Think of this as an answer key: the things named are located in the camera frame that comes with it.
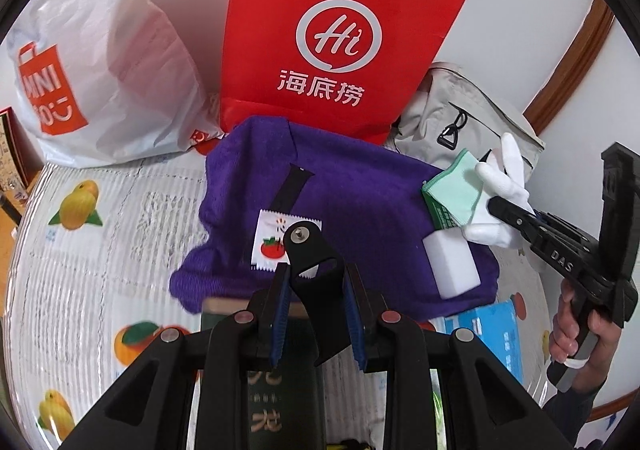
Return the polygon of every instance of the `white sponge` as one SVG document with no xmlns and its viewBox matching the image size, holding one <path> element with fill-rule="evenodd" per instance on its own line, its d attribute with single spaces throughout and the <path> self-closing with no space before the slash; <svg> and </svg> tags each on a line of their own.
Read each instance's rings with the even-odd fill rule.
<svg viewBox="0 0 640 450">
<path fill-rule="evenodd" d="M 422 243 L 441 298 L 452 299 L 480 286 L 476 262 L 460 228 L 436 230 Z"/>
</svg>

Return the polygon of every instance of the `person's arm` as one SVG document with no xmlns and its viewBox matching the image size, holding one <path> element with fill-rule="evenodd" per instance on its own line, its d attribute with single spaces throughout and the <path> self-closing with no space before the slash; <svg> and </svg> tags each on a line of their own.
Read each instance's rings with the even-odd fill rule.
<svg viewBox="0 0 640 450">
<path fill-rule="evenodd" d="M 554 330 L 549 337 L 549 353 L 560 363 L 564 363 L 578 350 L 575 339 L 580 329 L 571 311 L 574 294 L 571 283 L 568 280 L 562 281 L 558 313 L 554 316 Z M 598 336 L 598 343 L 591 352 L 589 361 L 576 374 L 572 387 L 564 394 L 556 394 L 543 407 L 572 445 L 575 445 L 578 432 L 591 414 L 596 394 L 607 379 L 622 333 L 620 327 L 596 311 L 591 312 L 588 324 L 591 332 Z"/>
<path fill-rule="evenodd" d="M 564 438 L 574 446 L 580 429 L 591 414 L 593 400 L 599 390 L 600 387 L 597 387 L 591 392 L 582 394 L 570 388 L 566 392 L 558 392 L 542 407 Z"/>
</svg>

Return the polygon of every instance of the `hi logo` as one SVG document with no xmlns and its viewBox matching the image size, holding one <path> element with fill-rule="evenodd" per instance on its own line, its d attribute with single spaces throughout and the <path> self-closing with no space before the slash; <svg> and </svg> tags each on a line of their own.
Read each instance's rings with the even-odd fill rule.
<svg viewBox="0 0 640 450">
<path fill-rule="evenodd" d="M 348 73 L 378 54 L 382 28 L 375 14 L 353 0 L 326 0 L 306 11 L 296 29 L 300 54 L 329 73 Z"/>
</svg>

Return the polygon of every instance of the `black strap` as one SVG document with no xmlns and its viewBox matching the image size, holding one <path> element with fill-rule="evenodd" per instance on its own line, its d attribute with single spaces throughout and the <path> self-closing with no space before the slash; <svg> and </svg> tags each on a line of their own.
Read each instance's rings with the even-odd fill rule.
<svg viewBox="0 0 640 450">
<path fill-rule="evenodd" d="M 284 180 L 284 183 L 282 183 L 276 197 L 271 201 L 271 205 L 268 210 L 271 210 L 272 212 L 280 212 L 282 214 L 289 214 L 293 205 L 296 204 L 305 183 L 308 182 L 309 178 L 313 175 L 313 172 L 293 165 L 292 163 L 289 168 L 289 175 Z"/>
</svg>

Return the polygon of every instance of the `wooden frame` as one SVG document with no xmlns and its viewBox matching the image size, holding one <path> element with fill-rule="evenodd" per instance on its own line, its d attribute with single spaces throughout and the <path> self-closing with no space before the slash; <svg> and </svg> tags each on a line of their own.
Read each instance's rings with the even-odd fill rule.
<svg viewBox="0 0 640 450">
<path fill-rule="evenodd" d="M 587 423 L 602 419 L 603 417 L 611 416 L 611 414 L 615 414 L 616 412 L 620 412 L 623 408 L 627 408 L 631 402 L 634 401 L 636 394 L 639 392 L 640 388 L 636 388 L 636 390 L 632 390 L 630 393 L 625 394 L 617 400 L 609 401 L 609 403 L 595 407 L 591 411 L 591 415 L 589 416 L 589 419 L 587 419 Z"/>
<path fill-rule="evenodd" d="M 600 53 L 613 20 L 613 12 L 606 2 L 593 0 L 574 42 L 566 50 L 545 87 L 524 111 L 524 116 L 537 135 L 545 130 L 580 85 Z"/>
</svg>

